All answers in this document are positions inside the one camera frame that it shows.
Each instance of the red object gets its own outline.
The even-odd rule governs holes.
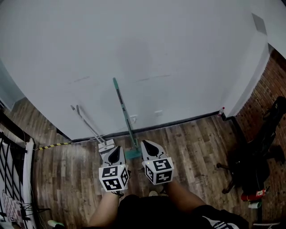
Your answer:
[[[261,191],[257,191],[256,194],[253,195],[245,195],[244,193],[241,195],[241,199],[243,201],[254,201],[261,199],[263,196],[265,196],[265,189],[262,189]]]

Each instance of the white shoe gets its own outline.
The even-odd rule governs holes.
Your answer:
[[[149,193],[149,197],[150,196],[158,196],[158,192],[156,192],[156,191],[151,191],[150,193]]]

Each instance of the green mop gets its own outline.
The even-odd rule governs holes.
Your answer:
[[[121,108],[122,108],[122,111],[124,114],[125,122],[126,122],[126,125],[128,128],[128,132],[129,132],[129,135],[131,138],[132,145],[135,148],[135,149],[132,149],[130,151],[126,151],[125,152],[125,158],[128,160],[128,159],[132,159],[132,158],[136,158],[136,157],[142,157],[142,150],[141,150],[140,146],[138,145],[138,140],[136,138],[134,138],[134,134],[132,132],[131,125],[129,122],[129,116],[128,116],[126,107],[124,105],[123,99],[121,97],[120,90],[118,87],[118,83],[117,83],[115,78],[113,78],[113,83],[114,83],[114,86],[115,86],[115,89],[116,89],[116,92],[117,92],[117,95],[118,95],[118,98],[119,98],[119,101],[121,104]]]

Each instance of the plastic bottle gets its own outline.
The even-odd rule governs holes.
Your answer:
[[[218,117],[222,116],[223,112],[224,112],[224,107],[219,110]]]

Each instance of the forearm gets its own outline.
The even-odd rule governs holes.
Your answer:
[[[191,212],[195,208],[205,205],[205,202],[203,202],[201,198],[186,190],[175,179],[172,182],[167,183],[165,189],[170,200],[182,212]]]
[[[108,227],[116,219],[119,205],[119,196],[111,192],[106,192],[101,202],[91,216],[90,227]]]

